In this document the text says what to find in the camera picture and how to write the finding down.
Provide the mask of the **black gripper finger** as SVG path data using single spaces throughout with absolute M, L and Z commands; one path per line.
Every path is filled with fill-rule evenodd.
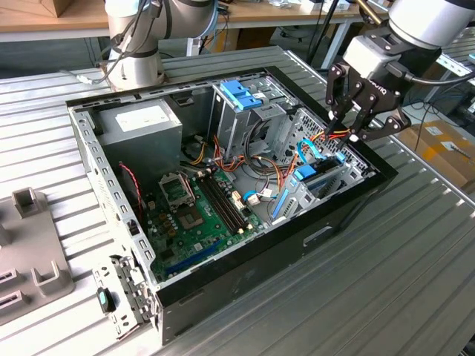
M 353 101 L 364 88 L 363 79 L 349 65 L 339 62 L 328 70 L 325 102 L 330 106 L 325 134 L 332 135 L 347 113 L 353 107 Z
M 411 120 L 404 114 L 400 105 L 401 95 L 389 93 L 386 96 L 375 93 L 364 95 L 356 103 L 360 107 L 355 121 L 350 126 L 350 132 L 342 139 L 346 142 L 370 142 L 386 136 L 397 134 L 411 126 Z M 381 127 L 371 128 L 370 124 L 379 114 L 386 114 Z

